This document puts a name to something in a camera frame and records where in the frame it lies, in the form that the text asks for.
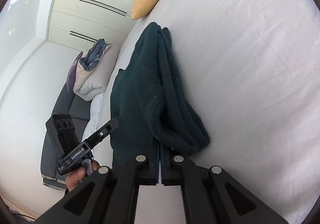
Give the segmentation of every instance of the folded towel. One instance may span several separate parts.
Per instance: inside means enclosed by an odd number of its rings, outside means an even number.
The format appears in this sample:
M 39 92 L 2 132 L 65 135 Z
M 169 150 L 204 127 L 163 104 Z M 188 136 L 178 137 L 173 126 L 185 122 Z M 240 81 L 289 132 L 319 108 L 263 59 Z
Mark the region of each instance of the folded towel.
M 103 56 L 95 69 L 86 71 L 78 62 L 76 80 L 73 91 L 85 101 L 92 100 L 96 95 L 106 91 L 111 74 L 115 68 L 120 49 L 114 44 L 106 47 Z
M 92 48 L 88 50 L 86 55 L 82 56 L 79 60 L 79 65 L 82 66 L 85 71 L 94 70 L 99 63 L 100 58 L 107 50 L 108 45 L 110 44 L 106 44 L 104 39 L 97 40 Z
M 153 137 L 185 156 L 210 142 L 185 99 L 169 30 L 154 22 L 141 34 L 126 70 L 116 76 L 110 112 L 121 121 L 110 135 L 113 167 L 140 154 L 148 156 Z

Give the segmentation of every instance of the dark green towel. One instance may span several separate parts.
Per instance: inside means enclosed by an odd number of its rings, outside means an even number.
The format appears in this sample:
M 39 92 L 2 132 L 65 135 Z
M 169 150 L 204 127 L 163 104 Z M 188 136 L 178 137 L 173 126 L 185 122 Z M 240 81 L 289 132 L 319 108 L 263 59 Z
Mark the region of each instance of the dark green towel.
M 143 154 L 153 136 L 189 156 L 210 142 L 201 119 L 186 101 L 167 28 L 149 24 L 136 43 L 126 70 L 119 70 L 110 99 L 120 126 L 110 136 L 113 167 Z

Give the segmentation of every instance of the white bedding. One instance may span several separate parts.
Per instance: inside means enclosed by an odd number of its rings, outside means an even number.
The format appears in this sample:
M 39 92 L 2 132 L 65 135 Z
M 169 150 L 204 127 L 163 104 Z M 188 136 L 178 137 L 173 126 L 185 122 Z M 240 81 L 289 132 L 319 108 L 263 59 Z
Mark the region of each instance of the white bedding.
M 160 0 L 121 48 L 98 127 L 110 119 L 118 69 L 152 21 L 169 28 L 186 98 L 211 136 L 192 159 L 222 166 L 300 224 L 320 193 L 320 12 L 313 0 Z M 95 159 L 111 165 L 109 139 Z
M 91 136 L 98 129 L 97 125 L 98 125 L 98 119 L 99 119 L 103 94 L 104 92 L 96 95 L 91 101 L 90 120 L 84 130 L 81 142 L 83 142 L 85 139 Z

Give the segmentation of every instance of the person's hand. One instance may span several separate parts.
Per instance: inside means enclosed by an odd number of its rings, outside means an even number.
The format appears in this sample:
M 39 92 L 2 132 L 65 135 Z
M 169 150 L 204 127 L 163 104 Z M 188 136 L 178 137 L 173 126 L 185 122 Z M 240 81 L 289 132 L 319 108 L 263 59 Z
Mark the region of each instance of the person's hand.
M 97 161 L 92 161 L 92 169 L 95 171 L 100 168 L 100 165 Z M 77 170 L 71 172 L 69 176 L 66 178 L 66 185 L 68 187 L 69 192 L 78 186 L 78 182 L 83 179 L 85 175 L 85 168 L 80 167 Z

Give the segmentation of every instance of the purple pillow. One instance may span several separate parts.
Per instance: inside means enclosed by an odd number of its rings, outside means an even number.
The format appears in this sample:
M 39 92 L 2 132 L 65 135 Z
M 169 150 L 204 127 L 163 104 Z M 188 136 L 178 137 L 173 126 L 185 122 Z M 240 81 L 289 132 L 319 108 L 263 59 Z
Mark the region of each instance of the purple pillow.
M 73 62 L 72 66 L 67 75 L 67 89 L 68 93 L 73 91 L 73 86 L 75 85 L 76 81 L 76 70 L 78 65 L 78 60 L 82 57 L 83 52 L 80 52 L 79 55 L 76 57 L 75 61 Z

